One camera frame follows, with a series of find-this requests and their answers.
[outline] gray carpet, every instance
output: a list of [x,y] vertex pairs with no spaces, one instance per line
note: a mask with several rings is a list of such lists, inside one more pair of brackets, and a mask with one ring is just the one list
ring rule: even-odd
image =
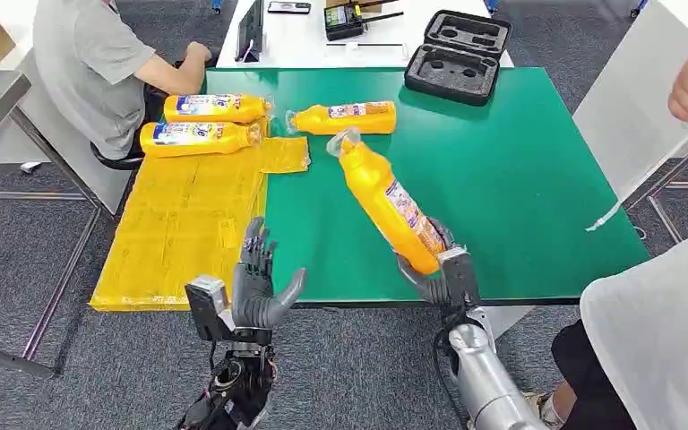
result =
[[[506,0],[517,65],[543,65],[573,110],[629,22],[631,2]],[[220,17],[207,0],[118,0],[124,19],[170,61],[190,39],[215,46]],[[61,189],[51,167],[33,176],[0,166],[0,189]],[[664,204],[688,236],[688,193],[664,193]],[[0,348],[18,353],[80,234],[87,205],[0,202]],[[672,244],[646,204],[630,211],[653,255]],[[63,374],[42,381],[0,367],[0,429],[172,426],[204,384],[209,346],[188,313],[97,313],[86,304],[114,236],[103,219],[86,247],[39,349],[39,361]],[[457,423],[431,366],[431,309],[294,310],[276,331],[279,382],[272,429],[450,429]],[[535,309],[498,340],[500,356],[524,390],[560,382],[549,345],[578,318],[575,306]]]

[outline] black carrying case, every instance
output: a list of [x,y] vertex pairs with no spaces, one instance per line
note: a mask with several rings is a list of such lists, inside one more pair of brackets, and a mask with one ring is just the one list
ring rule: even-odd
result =
[[473,106],[492,97],[511,25],[453,11],[437,12],[426,27],[424,44],[405,70],[411,90]]

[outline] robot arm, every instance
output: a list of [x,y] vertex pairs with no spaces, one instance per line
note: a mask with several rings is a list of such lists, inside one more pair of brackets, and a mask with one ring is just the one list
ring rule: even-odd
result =
[[456,383],[476,430],[547,430],[520,395],[486,330],[465,323],[450,331],[458,357]]
[[459,317],[449,329],[444,329],[443,336],[449,343],[446,352],[452,361],[453,380],[470,416],[470,428],[547,430],[496,354],[495,338],[484,310],[479,307],[478,286],[468,251],[453,243],[452,234],[441,223],[435,219],[431,222],[449,248],[438,256],[441,276],[425,278],[400,256],[398,265],[424,300],[443,309],[460,309]]
[[[432,219],[449,249],[439,255],[442,273],[424,278],[398,256],[400,270],[427,302],[459,315],[444,332],[454,380],[475,430],[546,430],[523,399],[495,352],[486,325],[470,255],[452,242],[452,235]],[[177,430],[253,429],[265,415],[275,381],[272,328],[291,307],[305,283],[305,269],[297,271],[287,289],[272,295],[274,244],[265,246],[268,230],[262,219],[247,229],[241,262],[234,272],[233,303],[225,283],[200,276],[186,285],[197,331],[212,342],[229,343],[200,397],[178,422]]]
[[[178,422],[177,430],[251,430],[266,415],[275,382],[272,329],[305,286],[299,269],[284,291],[273,296],[272,256],[276,243],[266,244],[269,229],[255,218],[246,230],[233,278],[233,300],[225,282],[201,275],[185,286],[196,330],[212,342],[207,387]],[[229,342],[215,365],[217,343]]]

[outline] bottle label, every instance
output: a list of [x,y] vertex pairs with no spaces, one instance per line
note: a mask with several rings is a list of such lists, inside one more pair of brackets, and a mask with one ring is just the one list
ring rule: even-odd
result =
[[385,101],[375,101],[371,103],[331,106],[328,108],[328,117],[343,118],[346,116],[385,114],[387,112],[389,112],[389,108]]
[[402,187],[396,179],[386,189],[386,198],[389,199],[394,209],[407,221],[413,232],[420,238],[423,245],[428,248],[432,254],[438,254],[444,251],[444,241],[436,228],[426,218],[426,215],[420,211],[415,201],[410,197],[407,191]]
[[176,111],[179,115],[214,115],[225,112],[233,105],[241,106],[241,97],[232,94],[179,96]]
[[191,145],[218,139],[222,134],[221,123],[159,123],[152,138],[156,145]]

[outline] humanoid robot hand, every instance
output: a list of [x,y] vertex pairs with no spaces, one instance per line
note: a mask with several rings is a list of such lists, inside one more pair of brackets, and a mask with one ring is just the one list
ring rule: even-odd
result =
[[241,260],[233,271],[231,316],[236,327],[272,329],[280,317],[294,304],[305,287],[307,269],[298,269],[282,292],[273,296],[273,241],[267,245],[270,230],[265,219],[252,219],[246,228]]
[[[439,222],[438,219],[429,218],[428,220],[434,228],[436,228],[436,232],[439,233],[439,236],[442,237],[447,249],[452,249],[457,246],[452,236],[452,232],[447,227]],[[426,302],[433,305],[447,305],[450,303],[450,290],[447,286],[447,279],[443,276],[443,270],[438,276],[424,276],[415,271],[415,269],[410,266],[408,260],[399,254],[397,254],[397,265],[400,267],[402,276],[415,287],[420,297]]]

